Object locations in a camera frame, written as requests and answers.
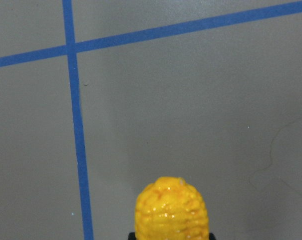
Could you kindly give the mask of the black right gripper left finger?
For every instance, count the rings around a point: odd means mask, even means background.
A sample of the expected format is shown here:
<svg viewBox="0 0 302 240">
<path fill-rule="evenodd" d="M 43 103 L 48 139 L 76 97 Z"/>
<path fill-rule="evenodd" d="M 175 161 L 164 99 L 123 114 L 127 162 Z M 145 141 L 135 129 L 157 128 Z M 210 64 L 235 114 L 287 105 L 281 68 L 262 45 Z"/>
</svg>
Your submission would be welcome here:
<svg viewBox="0 0 302 240">
<path fill-rule="evenodd" d="M 130 232 L 130 233 L 128 234 L 128 240 L 136 240 L 135 232 Z"/>
</svg>

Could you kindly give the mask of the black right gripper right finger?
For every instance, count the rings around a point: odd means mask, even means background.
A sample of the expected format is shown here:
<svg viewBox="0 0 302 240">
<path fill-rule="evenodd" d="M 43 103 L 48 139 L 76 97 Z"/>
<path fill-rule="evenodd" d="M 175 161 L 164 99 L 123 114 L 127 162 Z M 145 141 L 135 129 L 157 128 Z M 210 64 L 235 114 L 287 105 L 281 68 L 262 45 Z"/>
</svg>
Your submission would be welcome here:
<svg viewBox="0 0 302 240">
<path fill-rule="evenodd" d="M 216 240 L 216 237 L 212 232 L 209 233 L 209 240 Z"/>
</svg>

